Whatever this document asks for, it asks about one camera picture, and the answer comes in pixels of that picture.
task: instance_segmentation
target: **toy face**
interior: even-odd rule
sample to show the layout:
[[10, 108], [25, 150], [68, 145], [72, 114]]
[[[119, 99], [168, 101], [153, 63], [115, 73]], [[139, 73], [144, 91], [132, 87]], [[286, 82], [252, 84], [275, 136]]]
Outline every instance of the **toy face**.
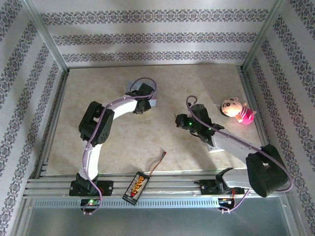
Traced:
[[229, 117], [235, 117], [242, 111], [242, 108], [242, 104], [237, 97], [227, 98], [221, 105], [222, 112]]

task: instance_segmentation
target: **patterned wallpaper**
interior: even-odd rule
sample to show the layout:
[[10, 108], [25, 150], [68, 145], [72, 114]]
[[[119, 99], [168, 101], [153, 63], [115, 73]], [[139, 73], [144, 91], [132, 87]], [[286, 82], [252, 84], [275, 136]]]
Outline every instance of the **patterned wallpaper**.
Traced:
[[0, 1], [0, 235], [10, 235], [61, 71], [18, 0]]
[[315, 235], [315, 7], [288, 0], [248, 71], [268, 138], [294, 178], [307, 235]]
[[275, 0], [35, 4], [69, 67], [241, 65]]

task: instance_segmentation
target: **pink plush toy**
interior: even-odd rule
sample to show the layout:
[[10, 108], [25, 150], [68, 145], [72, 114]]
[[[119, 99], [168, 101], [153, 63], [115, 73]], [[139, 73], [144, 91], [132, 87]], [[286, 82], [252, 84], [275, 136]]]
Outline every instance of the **pink plush toy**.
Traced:
[[223, 101], [220, 111], [226, 117], [235, 117], [239, 123], [250, 124], [257, 112], [246, 106], [247, 103], [242, 105], [237, 97], [230, 97]]

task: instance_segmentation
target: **tabletop surface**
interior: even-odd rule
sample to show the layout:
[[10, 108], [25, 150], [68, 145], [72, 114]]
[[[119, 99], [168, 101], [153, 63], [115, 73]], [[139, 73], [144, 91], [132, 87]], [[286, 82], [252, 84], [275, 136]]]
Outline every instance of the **tabletop surface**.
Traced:
[[142, 115], [128, 113], [113, 121], [103, 144], [98, 171], [131, 173], [149, 171], [167, 152], [156, 171], [210, 170], [245, 167], [223, 151], [208, 153], [205, 143], [176, 127], [175, 115], [187, 114], [188, 95], [198, 97], [213, 123], [261, 145], [254, 122], [238, 123], [220, 114], [218, 105], [228, 97], [246, 102], [235, 65], [200, 64], [72, 69], [48, 161], [46, 175], [76, 174], [82, 165], [83, 145], [79, 123], [92, 101], [110, 103], [124, 95], [130, 81], [151, 77], [157, 82], [157, 106]]

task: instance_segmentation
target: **plush toy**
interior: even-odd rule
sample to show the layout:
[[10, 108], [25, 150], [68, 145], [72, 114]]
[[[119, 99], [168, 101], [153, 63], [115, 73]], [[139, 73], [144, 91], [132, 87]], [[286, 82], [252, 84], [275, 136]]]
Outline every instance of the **plush toy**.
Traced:
[[250, 124], [257, 112], [246, 106], [247, 103], [242, 105], [237, 97], [230, 97], [224, 100], [220, 106], [220, 111], [226, 117], [235, 117], [239, 123]]

